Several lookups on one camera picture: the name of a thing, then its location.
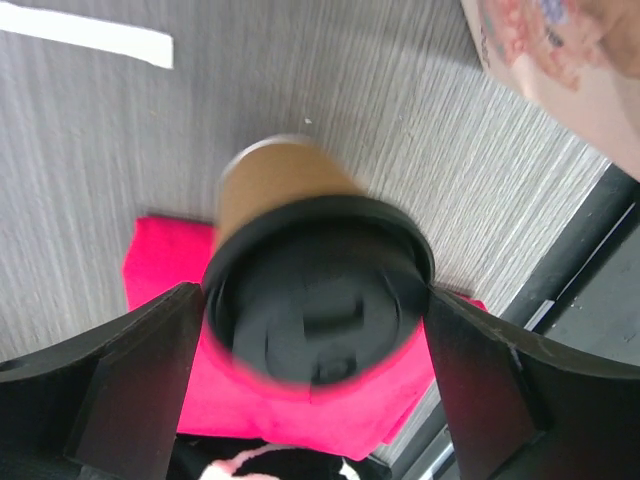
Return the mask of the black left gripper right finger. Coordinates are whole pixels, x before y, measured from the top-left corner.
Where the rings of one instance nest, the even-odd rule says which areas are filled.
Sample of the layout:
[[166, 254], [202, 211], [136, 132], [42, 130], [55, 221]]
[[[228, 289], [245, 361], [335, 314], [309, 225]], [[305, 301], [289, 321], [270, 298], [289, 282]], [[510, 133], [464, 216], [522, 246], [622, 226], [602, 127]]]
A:
[[638, 478], [638, 367], [437, 288], [424, 325], [461, 478]]

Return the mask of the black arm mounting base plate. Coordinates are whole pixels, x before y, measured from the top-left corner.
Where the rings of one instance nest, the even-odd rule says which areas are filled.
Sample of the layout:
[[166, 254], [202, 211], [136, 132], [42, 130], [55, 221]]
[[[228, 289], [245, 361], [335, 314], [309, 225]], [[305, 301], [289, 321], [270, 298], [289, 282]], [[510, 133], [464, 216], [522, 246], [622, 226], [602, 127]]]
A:
[[[573, 349], [639, 369], [639, 185], [610, 167], [504, 316]], [[439, 401], [398, 459], [397, 479], [463, 479]]]

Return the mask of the brown paper coffee cup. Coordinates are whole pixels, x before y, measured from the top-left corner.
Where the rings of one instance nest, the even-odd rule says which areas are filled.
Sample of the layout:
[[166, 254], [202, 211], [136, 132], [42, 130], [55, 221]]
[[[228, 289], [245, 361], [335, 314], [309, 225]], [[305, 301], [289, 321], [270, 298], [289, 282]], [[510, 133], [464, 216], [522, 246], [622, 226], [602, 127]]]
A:
[[223, 172], [217, 203], [219, 243], [258, 216], [294, 201], [364, 194], [310, 138], [268, 137], [238, 153]]

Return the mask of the black plastic cup lid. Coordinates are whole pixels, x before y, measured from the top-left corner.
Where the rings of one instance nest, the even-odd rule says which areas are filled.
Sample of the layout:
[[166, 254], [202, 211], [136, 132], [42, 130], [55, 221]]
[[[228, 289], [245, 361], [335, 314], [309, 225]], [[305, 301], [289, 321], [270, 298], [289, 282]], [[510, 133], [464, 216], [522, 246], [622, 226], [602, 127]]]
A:
[[399, 208], [359, 195], [297, 200], [233, 233], [203, 287], [214, 337], [280, 383], [325, 387], [402, 347], [429, 302], [434, 260]]

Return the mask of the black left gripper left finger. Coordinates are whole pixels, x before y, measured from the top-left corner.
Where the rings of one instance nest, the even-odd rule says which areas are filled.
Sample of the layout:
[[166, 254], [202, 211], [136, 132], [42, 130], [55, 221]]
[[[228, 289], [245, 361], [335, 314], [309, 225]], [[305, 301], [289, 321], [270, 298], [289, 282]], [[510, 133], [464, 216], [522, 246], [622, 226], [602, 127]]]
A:
[[165, 477], [203, 321], [182, 283], [1, 365], [4, 479]]

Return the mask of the brown paper takeout bag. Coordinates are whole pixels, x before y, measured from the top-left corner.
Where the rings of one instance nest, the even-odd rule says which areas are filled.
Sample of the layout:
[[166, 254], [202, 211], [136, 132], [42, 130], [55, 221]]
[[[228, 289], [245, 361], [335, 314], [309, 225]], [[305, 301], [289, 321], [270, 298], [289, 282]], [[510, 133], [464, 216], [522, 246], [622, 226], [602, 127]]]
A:
[[604, 46], [576, 1], [465, 1], [485, 72], [639, 176], [639, 65]]

